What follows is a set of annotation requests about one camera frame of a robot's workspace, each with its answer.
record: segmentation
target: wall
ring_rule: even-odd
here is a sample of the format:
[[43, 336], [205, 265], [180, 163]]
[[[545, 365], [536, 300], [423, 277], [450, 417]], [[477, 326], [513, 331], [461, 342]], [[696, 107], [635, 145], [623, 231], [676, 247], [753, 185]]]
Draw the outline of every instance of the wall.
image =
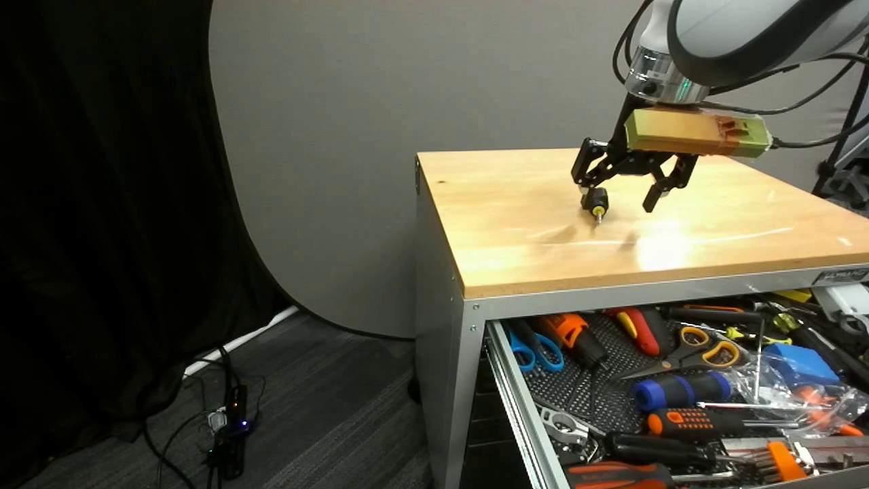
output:
[[[635, 3], [612, 0], [224, 0], [213, 71], [251, 232], [312, 312], [412, 334], [412, 153], [578, 145], [608, 134], [623, 86], [612, 45]], [[780, 105], [832, 71], [782, 76], [735, 101]], [[775, 122], [821, 134], [855, 76]], [[757, 164], [809, 186], [825, 151]]]

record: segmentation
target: open drawer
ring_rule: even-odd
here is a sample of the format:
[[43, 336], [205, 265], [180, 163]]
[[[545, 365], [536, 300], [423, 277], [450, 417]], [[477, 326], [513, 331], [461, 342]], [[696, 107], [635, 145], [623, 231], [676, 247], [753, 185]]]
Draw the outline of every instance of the open drawer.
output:
[[[483, 356], [488, 361], [494, 386], [501, 391], [506, 416], [511, 421], [518, 455], [524, 462], [524, 471], [529, 485], [540, 489], [570, 489], [568, 474], [562, 470], [562, 452], [556, 452], [545, 424], [540, 417], [540, 405], [560, 405], [574, 416], [594, 416], [594, 421], [604, 421], [604, 429], [620, 429], [624, 432], [640, 432], [638, 416], [631, 410], [628, 388], [620, 386], [620, 365], [617, 371], [605, 371], [608, 376], [581, 371], [581, 365], [568, 361], [568, 368], [556, 375], [532, 371], [524, 375], [517, 363], [517, 356], [511, 349], [506, 326], [501, 321], [491, 321], [483, 334]], [[787, 485], [867, 485], [869, 463], [837, 470], [829, 474], [801, 477], [791, 479]], [[734, 463], [718, 463], [707, 474], [681, 474], [673, 477], [673, 485], [753, 485], [741, 482]]]

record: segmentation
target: tool drawer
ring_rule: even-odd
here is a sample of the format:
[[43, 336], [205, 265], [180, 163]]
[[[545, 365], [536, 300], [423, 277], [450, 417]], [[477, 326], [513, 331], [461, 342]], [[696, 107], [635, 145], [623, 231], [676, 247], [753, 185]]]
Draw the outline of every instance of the tool drawer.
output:
[[[769, 482], [757, 482], [764, 477], [748, 471], [748, 463], [741, 463], [741, 458], [729, 458], [729, 450], [722, 443], [707, 443], [703, 444], [707, 458], [687, 462], [681, 471], [678, 470], [655, 471], [659, 463], [640, 462], [640, 463], [624, 463], [624, 467], [635, 467], [638, 471], [624, 471], [623, 477], [613, 479], [613, 471], [623, 470], [623, 463], [601, 463], [601, 458], [605, 455], [612, 443], [623, 443], [623, 444], [635, 443], [634, 437], [613, 437], [613, 432], [624, 432], [624, 433], [646, 432], [646, 417], [635, 408], [634, 382], [624, 376], [658, 361], [635, 356], [635, 344], [624, 336], [623, 329], [601, 326], [594, 329], [594, 336], [608, 349], [605, 365], [585, 368], [568, 359], [562, 371], [544, 371], [544, 368], [521, 371], [521, 363], [517, 361], [517, 353], [511, 348], [509, 329], [511, 329], [511, 321], [486, 323], [483, 359], [491, 368], [491, 379], [496, 386], [506, 417], [517, 437], [517, 450], [524, 463], [524, 474], [529, 485], [570, 489], [570, 485], [578, 485], [575, 479], [612, 479], [612, 482], [644, 479], [650, 485], [655, 485], [655, 479], [668, 479], [666, 485], [769, 485]], [[780, 432], [769, 427], [757, 427], [756, 432], [749, 432], [749, 437], [738, 437], [738, 443], [734, 440], [734, 448], [741, 448], [744, 443], [753, 443], [753, 440], [757, 443], [757, 440], [775, 440], [775, 437], [780, 437]], [[859, 448], [860, 452], [869, 450], [867, 437], [855, 437], [839, 444]], [[837, 448], [821, 444], [817, 452], [837, 452], [837, 458], [847, 462], [847, 452], [839, 444]], [[613, 471], [593, 471], [593, 477], [587, 477], [589, 471], [568, 474], [566, 470], [568, 463], [601, 467], [601, 470], [605, 467]], [[869, 477], [869, 467], [860, 463], [860, 467], [843, 467], [822, 474], [806, 474], [801, 479], [791, 479], [787, 485], [863, 485], [867, 477]]]

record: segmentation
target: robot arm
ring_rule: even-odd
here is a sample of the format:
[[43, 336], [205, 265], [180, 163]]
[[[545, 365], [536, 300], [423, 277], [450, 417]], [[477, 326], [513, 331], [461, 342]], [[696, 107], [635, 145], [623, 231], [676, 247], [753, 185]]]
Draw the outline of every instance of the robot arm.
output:
[[867, 20], [867, 0], [676, 0], [666, 35], [687, 79], [729, 86], [821, 60]]
[[[710, 90], [821, 60], [867, 23], [869, 0], [655, 0], [628, 71], [617, 130], [608, 140], [585, 140], [574, 181], [594, 190], [617, 174], [653, 174], [644, 201], [653, 211], [659, 194], [689, 181], [697, 153], [764, 153], [772, 145], [764, 120], [700, 114]], [[685, 144], [696, 133], [673, 134], [670, 122], [658, 122], [662, 114], [687, 120], [685, 126], [712, 125], [710, 133], [729, 140]], [[668, 134], [650, 144], [638, 134], [640, 120], [644, 126], [650, 120], [653, 126], [668, 126]], [[673, 153], [673, 171], [662, 174], [659, 164]]]

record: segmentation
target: cable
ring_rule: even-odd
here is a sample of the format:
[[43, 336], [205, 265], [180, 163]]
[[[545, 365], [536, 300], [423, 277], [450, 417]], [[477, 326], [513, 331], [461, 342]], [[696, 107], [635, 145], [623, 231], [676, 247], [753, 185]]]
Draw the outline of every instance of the cable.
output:
[[772, 145], [775, 145], [775, 149], [825, 145], [825, 144], [835, 144], [835, 140], [844, 140], [847, 134], [852, 134], [855, 130], [860, 130], [860, 126], [867, 126], [867, 125], [869, 125], [869, 114], [867, 114], [860, 122], [855, 122], [855, 125], [850, 125], [847, 130], [835, 133], [835, 134], [829, 134], [829, 137], [817, 137], [817, 140], [784, 140], [784, 137], [775, 137]]
[[748, 107], [748, 105], [729, 105], [729, 102], [703, 102], [707, 107], [722, 107], [722, 111], [741, 111], [741, 114], [767, 114], [767, 115], [778, 115], [778, 114], [787, 114], [795, 111], [801, 105], [806, 105], [809, 101], [821, 98], [825, 90], [832, 90], [835, 83], [839, 83], [844, 79], [844, 73], [852, 67], [855, 62], [847, 62], [837, 76], [832, 76], [825, 83], [821, 83], [814, 92], [809, 92], [806, 98], [784, 105], [784, 107]]
[[710, 94], [734, 92], [734, 90], [757, 83], [757, 82], [764, 82], [764, 79], [769, 79], [769, 76], [787, 73], [787, 71], [795, 71], [795, 67], [799, 67], [799, 65], [784, 65], [784, 67], [764, 71], [764, 73], [756, 73], [753, 79], [744, 79], [744, 82], [738, 82], [738, 83], [712, 86]]
[[624, 23], [617, 45], [613, 45], [613, 53], [612, 53], [612, 71], [613, 76], [620, 79], [620, 83], [624, 83], [624, 76], [620, 71], [620, 52], [624, 49], [624, 62], [631, 65], [631, 39], [634, 39], [634, 31], [635, 31], [635, 23], [640, 20], [644, 10], [653, 4], [653, 0], [644, 0], [640, 8], [631, 16], [631, 20]]
[[225, 353], [225, 348], [219, 344], [219, 361], [224, 361], [224, 382], [225, 382], [225, 394], [234, 391], [234, 382], [239, 386], [236, 368], [230, 356]]
[[869, 52], [869, 35], [863, 37], [863, 42], [859, 45], [859, 52], [852, 53], [852, 52], [837, 52], [837, 53], [829, 53], [829, 56], [822, 56], [822, 60], [847, 60], [847, 65], [843, 65], [843, 71], [839, 73], [835, 73], [825, 83], [821, 83], [814, 92], [809, 92], [806, 98], [801, 98], [801, 101], [795, 101], [795, 102], [791, 102], [791, 105], [784, 105], [784, 107], [744, 107], [744, 105], [726, 105], [726, 102], [703, 102], [707, 107], [722, 107], [722, 111], [741, 111], [741, 114], [767, 114], [767, 115], [778, 115], [778, 114], [787, 114], [787, 111], [795, 111], [795, 107], [801, 107], [801, 105], [806, 105], [806, 102], [812, 102], [814, 98], [821, 98], [825, 90], [832, 90], [835, 83], [839, 83], [843, 79], [844, 79], [844, 73], [855, 65], [855, 62], [867, 62], [867, 53]]
[[143, 444], [161, 458], [161, 463], [165, 463], [187, 489], [196, 489], [196, 482], [186, 474], [186, 470], [180, 470], [165, 452], [157, 450], [152, 433], [146, 432], [146, 421], [141, 421], [141, 437], [143, 437]]
[[[844, 114], [843, 126], [850, 126], [852, 120], [860, 114], [860, 105], [867, 101], [867, 83], [869, 83], [869, 65], [863, 65], [863, 76], [859, 82], [852, 101], [850, 101], [850, 107]], [[829, 181], [837, 174], [844, 144], [847, 144], [847, 137], [839, 137], [837, 145], [832, 149], [832, 153], [817, 164], [817, 181], [812, 186], [814, 194], [822, 194], [829, 190]]]
[[175, 443], [196, 417], [202, 417], [202, 413], [186, 417], [186, 421], [165, 437], [164, 450], [161, 450], [164, 455], [169, 455], [172, 443]]

